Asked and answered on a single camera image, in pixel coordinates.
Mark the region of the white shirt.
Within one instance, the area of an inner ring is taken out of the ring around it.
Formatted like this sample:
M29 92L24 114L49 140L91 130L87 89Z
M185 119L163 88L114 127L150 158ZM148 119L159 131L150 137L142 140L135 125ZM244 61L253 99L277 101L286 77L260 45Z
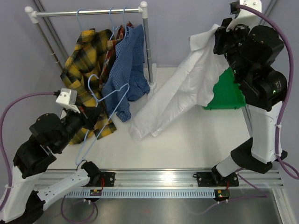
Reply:
M213 88L228 68L226 59L213 53L217 28L214 24L209 31L190 36L190 54L133 117L129 134L134 141L158 136L193 106L212 101Z

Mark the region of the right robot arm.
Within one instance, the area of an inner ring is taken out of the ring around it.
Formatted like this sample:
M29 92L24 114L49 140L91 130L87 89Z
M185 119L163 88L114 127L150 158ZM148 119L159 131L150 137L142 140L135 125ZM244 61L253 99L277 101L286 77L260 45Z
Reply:
M229 175L241 168L264 174L274 161L287 157L285 150L275 147L275 127L286 97L287 80L271 67L284 43L271 27L249 28L237 24L229 28L231 21L226 18L217 28L213 52L224 55L234 82L245 96L251 114L252 137L212 168L211 179L216 185L223 185Z

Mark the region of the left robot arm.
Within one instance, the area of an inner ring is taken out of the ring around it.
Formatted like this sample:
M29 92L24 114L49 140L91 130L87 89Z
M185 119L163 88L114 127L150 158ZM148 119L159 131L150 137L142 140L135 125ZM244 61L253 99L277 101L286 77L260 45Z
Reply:
M80 112L67 110L60 119L56 114L40 116L30 126L31 136L17 150L13 159L12 186L3 199L0 210L2 224L26 224L37 221L54 202L76 188L96 186L101 172L93 162L85 162L80 169L60 182L41 190L34 187L48 166L69 144L81 128L93 129L96 119L91 109Z

